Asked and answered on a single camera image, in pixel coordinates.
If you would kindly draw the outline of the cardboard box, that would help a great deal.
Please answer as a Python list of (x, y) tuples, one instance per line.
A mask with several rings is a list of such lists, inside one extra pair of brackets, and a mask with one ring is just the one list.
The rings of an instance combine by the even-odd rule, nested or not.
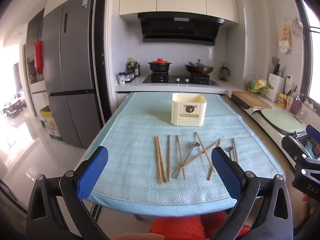
[(49, 105), (41, 109), (40, 114), (43, 118), (49, 136), (54, 140), (63, 141)]

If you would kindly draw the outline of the wooden chopstick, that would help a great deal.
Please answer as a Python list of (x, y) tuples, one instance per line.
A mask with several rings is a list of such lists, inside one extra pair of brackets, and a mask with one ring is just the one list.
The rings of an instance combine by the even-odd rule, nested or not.
[(170, 135), (168, 135), (167, 139), (167, 181), (170, 182)]
[[(220, 140), (218, 139), (216, 142), (212, 143), (211, 145), (209, 145), (206, 148), (206, 152), (208, 153), (208, 151), (210, 149), (212, 149), (214, 146), (217, 146), (217, 144), (220, 142)], [(195, 161), (197, 158), (201, 157), (203, 154), (205, 154), (205, 151), (202, 151), (201, 153), (199, 153), (198, 155), (196, 155), (195, 157), (193, 157), (191, 160), (187, 161), (185, 164), (183, 164), (180, 169), (184, 168), (185, 166), (189, 165), (190, 163), (192, 163), (193, 161)]]
[[(221, 145), (221, 138), (218, 139), (215, 147), (220, 147), (220, 145)], [(209, 171), (209, 174), (207, 177), (208, 180), (211, 180), (213, 177), (213, 174), (216, 172), (216, 161), (214, 159), (214, 157), (215, 157), (214, 153), (215, 153), (215, 151), (212, 152), (212, 167), (210, 168), (210, 171)]]
[(178, 152), (180, 156), (180, 165), (179, 165), (179, 171), (183, 174), (183, 179), (185, 180), (185, 171), (183, 166), (183, 158), (182, 158), (182, 151), (181, 151), (181, 145), (180, 145), (180, 138), (179, 135), (176, 135), (177, 145), (178, 145)]
[(158, 170), (159, 183), (162, 185), (163, 180), (162, 180), (162, 171), (161, 171), (161, 161), (160, 161), (160, 156), (159, 156), (158, 140), (157, 140), (156, 136), (155, 136), (155, 149), (156, 149), (156, 159), (157, 159), (157, 170)]
[(235, 157), (235, 161), (238, 163), (238, 152), (237, 152), (237, 148), (236, 148), (235, 138), (232, 138), (232, 144), (233, 144), (233, 147), (234, 147), (234, 157)]
[(158, 154), (159, 154), (159, 160), (160, 160), (160, 166), (161, 166), (161, 172), (162, 172), (162, 182), (166, 183), (167, 182), (167, 175), (165, 174), (165, 168), (164, 168), (164, 162), (163, 162), (163, 157), (162, 157), (161, 143), (160, 143), (159, 136), (156, 137), (156, 140), (157, 140)]
[(213, 164), (212, 164), (212, 161), (211, 161), (211, 159), (210, 159), (210, 157), (209, 157), (209, 155), (208, 155), (208, 153), (207, 153), (206, 148), (204, 147), (204, 145), (203, 145), (203, 143), (202, 143), (202, 140), (201, 140), (199, 134), (198, 134), (197, 132), (195, 132), (195, 135), (196, 135), (197, 139), (199, 140), (200, 145), (201, 145), (202, 148), (203, 148), (204, 154), (206, 155), (206, 158), (207, 158), (207, 160), (208, 160), (208, 163), (210, 164), (210, 167), (211, 167), (211, 169), (212, 169), (212, 172), (215, 172), (215, 168), (214, 168), (214, 166), (213, 166)]

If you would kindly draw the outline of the sauce bottles group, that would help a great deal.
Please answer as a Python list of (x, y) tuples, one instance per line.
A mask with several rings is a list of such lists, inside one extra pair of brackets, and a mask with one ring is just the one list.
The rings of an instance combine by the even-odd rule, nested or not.
[(140, 63), (138, 60), (135, 60), (134, 57), (127, 58), (126, 64), (127, 71), (132, 70), (135, 76), (140, 76)]

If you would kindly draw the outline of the white spice jar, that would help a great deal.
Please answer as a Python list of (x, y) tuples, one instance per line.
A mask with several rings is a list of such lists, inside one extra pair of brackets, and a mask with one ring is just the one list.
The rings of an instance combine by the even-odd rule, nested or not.
[(125, 85), (125, 75), (123, 72), (118, 73), (118, 82), (120, 85)]

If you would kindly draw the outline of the wooden cutting board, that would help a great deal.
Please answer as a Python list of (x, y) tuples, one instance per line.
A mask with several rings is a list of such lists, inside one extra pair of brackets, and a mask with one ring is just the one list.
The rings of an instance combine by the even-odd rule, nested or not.
[(243, 109), (273, 109), (271, 105), (250, 92), (232, 91), (231, 100)]

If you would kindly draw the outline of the cream utensil holder box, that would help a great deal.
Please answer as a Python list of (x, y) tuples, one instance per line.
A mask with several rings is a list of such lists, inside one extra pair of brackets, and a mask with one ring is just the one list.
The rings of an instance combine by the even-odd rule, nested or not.
[(200, 127), (204, 123), (207, 100), (201, 94), (172, 94), (171, 124), (174, 126)]

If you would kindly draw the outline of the grey refrigerator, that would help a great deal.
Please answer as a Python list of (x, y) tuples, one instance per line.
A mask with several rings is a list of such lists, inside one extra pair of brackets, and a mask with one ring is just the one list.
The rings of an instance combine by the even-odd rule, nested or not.
[(94, 0), (68, 0), (43, 19), (43, 74), (63, 142), (88, 148), (102, 120), (94, 79)]

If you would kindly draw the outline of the green round tray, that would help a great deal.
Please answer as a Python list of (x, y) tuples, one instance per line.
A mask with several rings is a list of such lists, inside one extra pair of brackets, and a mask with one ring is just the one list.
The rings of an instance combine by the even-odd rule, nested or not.
[(271, 126), (283, 135), (305, 132), (306, 126), (290, 112), (282, 109), (262, 109), (261, 114)]

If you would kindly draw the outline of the red clothing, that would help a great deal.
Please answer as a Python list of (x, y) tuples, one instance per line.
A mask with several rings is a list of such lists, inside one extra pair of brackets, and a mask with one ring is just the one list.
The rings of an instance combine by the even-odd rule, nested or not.
[(149, 233), (162, 235), (164, 239), (210, 239), (223, 224), (225, 211), (188, 217), (158, 217)]

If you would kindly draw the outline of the black range hood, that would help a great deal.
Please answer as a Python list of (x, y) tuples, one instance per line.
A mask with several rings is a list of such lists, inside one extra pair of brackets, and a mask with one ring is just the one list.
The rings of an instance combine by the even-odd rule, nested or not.
[(188, 12), (140, 12), (144, 42), (189, 42), (215, 45), (223, 18)]

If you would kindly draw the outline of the wok with glass lid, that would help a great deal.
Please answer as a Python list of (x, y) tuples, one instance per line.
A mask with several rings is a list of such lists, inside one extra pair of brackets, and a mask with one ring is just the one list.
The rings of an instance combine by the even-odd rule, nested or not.
[(190, 74), (199, 76), (209, 75), (214, 69), (212, 66), (203, 64), (202, 60), (200, 59), (198, 59), (198, 61), (195, 63), (188, 61), (188, 63), (185, 65), (185, 68)]

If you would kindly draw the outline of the dark glass kettle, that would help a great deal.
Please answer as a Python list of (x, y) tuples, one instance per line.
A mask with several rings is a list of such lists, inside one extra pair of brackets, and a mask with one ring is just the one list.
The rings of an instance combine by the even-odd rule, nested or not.
[(221, 81), (227, 81), (228, 77), (229, 77), (229, 69), (223, 65), (220, 68), (219, 79)]

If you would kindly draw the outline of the black pot red lid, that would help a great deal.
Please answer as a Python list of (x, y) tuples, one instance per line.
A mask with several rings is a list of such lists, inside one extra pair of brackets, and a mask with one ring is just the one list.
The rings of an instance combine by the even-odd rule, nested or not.
[(165, 61), (161, 58), (158, 58), (156, 61), (151, 61), (148, 64), (150, 66), (150, 70), (153, 73), (167, 73), (171, 65), (170, 62)]

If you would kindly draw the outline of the yellow green fruit bag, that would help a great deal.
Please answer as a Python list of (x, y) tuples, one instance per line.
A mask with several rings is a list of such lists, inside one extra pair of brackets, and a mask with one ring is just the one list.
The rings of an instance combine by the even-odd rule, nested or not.
[(255, 72), (247, 78), (247, 91), (258, 96), (265, 96), (268, 92), (273, 91), (274, 87), (265, 79), (261, 79)]

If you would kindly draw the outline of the wall calendar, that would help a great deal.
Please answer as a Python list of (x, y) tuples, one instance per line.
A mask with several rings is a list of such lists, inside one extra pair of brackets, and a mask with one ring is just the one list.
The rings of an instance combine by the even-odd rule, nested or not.
[(291, 53), (292, 51), (291, 25), (287, 22), (281, 23), (279, 35), (279, 51), (283, 54)]

